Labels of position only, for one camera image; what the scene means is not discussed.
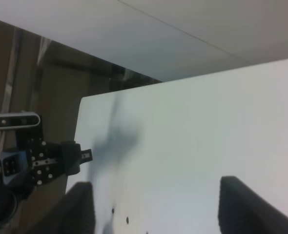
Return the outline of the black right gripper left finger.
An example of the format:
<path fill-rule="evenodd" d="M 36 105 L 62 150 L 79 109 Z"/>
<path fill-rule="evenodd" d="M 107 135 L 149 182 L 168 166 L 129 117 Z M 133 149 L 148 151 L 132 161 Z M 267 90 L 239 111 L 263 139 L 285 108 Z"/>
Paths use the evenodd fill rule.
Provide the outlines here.
<path fill-rule="evenodd" d="M 76 183 L 36 226 L 37 234 L 93 234 L 96 226 L 93 187 Z"/>

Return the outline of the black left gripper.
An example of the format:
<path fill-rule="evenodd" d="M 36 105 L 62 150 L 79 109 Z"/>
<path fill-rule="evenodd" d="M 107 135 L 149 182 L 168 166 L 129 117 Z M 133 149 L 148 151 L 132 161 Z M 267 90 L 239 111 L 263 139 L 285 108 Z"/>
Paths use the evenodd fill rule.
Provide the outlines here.
<path fill-rule="evenodd" d="M 61 145 L 39 139 L 27 141 L 30 174 L 35 186 L 45 185 L 61 176 L 61 156 L 66 176 L 80 172 L 80 165 L 93 160 L 91 149 L 82 150 L 75 141 Z"/>

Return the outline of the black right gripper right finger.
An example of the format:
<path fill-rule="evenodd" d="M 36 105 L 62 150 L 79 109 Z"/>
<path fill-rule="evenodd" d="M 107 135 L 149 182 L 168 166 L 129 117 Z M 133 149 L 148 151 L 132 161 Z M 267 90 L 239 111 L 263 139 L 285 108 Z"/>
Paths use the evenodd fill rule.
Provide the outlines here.
<path fill-rule="evenodd" d="M 221 177 L 218 223 L 223 234 L 288 234 L 288 217 L 235 176 Z"/>

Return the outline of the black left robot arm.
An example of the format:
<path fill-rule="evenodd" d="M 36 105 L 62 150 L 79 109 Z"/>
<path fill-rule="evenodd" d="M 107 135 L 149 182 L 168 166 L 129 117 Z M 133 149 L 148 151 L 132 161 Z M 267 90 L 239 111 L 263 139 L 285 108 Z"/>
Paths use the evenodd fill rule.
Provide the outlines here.
<path fill-rule="evenodd" d="M 0 155 L 0 229 L 36 187 L 76 175 L 80 165 L 92 161 L 91 150 L 66 141 L 49 143 L 41 138 L 17 138 L 17 148 Z M 29 234 L 92 234 L 95 231 L 93 188 L 76 183 L 33 227 Z"/>

